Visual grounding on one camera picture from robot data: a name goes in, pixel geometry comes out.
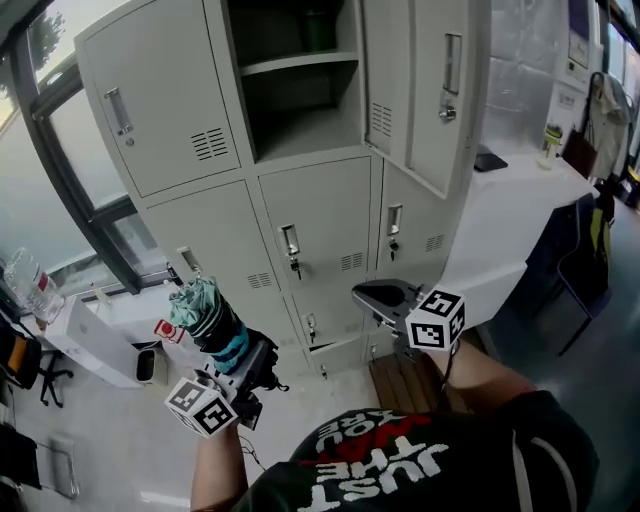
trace small bottle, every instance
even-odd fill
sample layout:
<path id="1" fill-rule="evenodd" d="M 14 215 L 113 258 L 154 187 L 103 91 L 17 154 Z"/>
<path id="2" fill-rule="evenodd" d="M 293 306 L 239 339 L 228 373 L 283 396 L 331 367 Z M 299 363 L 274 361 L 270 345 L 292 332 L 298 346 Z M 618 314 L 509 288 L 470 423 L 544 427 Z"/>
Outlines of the small bottle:
<path id="1" fill-rule="evenodd" d="M 49 324 L 64 306 L 56 284 L 24 247 L 11 257 L 4 280 L 26 309 Z"/>
<path id="2" fill-rule="evenodd" d="M 558 147 L 562 140 L 562 127 L 549 123 L 544 131 L 542 148 L 538 155 L 538 165 L 543 169 L 551 169 L 558 153 Z"/>

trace red sticker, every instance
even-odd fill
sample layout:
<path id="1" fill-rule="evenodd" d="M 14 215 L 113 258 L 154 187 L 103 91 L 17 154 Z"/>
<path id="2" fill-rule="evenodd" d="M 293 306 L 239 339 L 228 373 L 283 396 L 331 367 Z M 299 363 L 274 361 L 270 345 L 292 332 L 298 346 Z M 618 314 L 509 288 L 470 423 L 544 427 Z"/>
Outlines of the red sticker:
<path id="1" fill-rule="evenodd" d="M 40 275 L 40 281 L 38 281 L 38 288 L 40 289 L 41 292 L 45 290 L 48 282 L 49 282 L 49 276 L 47 275 L 46 272 L 43 272 Z"/>

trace cable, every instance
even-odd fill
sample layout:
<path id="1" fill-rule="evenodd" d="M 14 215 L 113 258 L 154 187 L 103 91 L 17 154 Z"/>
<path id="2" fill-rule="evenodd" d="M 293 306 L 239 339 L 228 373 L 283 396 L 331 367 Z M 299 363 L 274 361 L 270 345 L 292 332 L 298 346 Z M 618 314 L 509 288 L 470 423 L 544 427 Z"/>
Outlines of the cable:
<path id="1" fill-rule="evenodd" d="M 251 444 L 251 441 L 249 441 L 246 437 L 241 435 L 238 435 L 238 437 L 249 445 L 249 446 L 240 445 L 242 447 L 242 453 L 246 455 L 251 455 L 253 457 L 253 460 L 256 461 L 256 464 L 262 468 L 262 471 L 266 471 L 264 466 L 260 463 L 260 460 L 258 460 L 258 454 L 256 453 L 256 449 L 253 447 L 253 444 Z"/>
<path id="2" fill-rule="evenodd" d="M 458 353 L 458 349 L 460 348 L 460 338 L 458 338 L 453 345 L 451 345 L 451 350 L 449 352 L 449 361 L 447 361 L 447 369 L 444 372 L 444 376 L 442 377 L 442 385 L 440 386 L 440 393 L 438 395 L 438 406 L 437 410 L 440 410 L 440 406 L 442 405 L 442 399 L 444 397 L 444 391 L 447 387 L 447 382 L 449 381 L 449 376 L 451 375 L 451 367 L 453 366 L 453 358 Z"/>

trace tree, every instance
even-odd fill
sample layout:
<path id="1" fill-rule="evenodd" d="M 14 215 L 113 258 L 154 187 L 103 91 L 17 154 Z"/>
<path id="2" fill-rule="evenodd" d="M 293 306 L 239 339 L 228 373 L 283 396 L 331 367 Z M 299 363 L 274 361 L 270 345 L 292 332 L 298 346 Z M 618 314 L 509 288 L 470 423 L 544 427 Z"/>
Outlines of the tree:
<path id="1" fill-rule="evenodd" d="M 29 28 L 29 46 L 31 49 L 31 64 L 38 71 L 49 62 L 49 57 L 58 46 L 60 34 L 64 32 L 64 18 L 58 13 L 54 17 L 46 14 L 39 16 Z M 11 80 L 11 70 L 8 61 L 0 64 L 0 99 L 15 99 L 15 91 Z"/>

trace person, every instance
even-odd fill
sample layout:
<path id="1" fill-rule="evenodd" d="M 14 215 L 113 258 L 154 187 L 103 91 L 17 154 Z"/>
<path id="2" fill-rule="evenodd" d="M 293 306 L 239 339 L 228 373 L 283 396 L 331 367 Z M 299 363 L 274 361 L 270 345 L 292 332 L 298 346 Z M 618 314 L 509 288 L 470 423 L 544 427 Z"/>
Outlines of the person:
<path id="1" fill-rule="evenodd" d="M 444 373 L 449 354 L 428 353 Z M 548 391 L 465 341 L 449 384 L 475 415 L 348 412 L 318 428 L 250 488 L 237 427 L 203 439 L 191 508 L 585 510 L 598 458 Z"/>

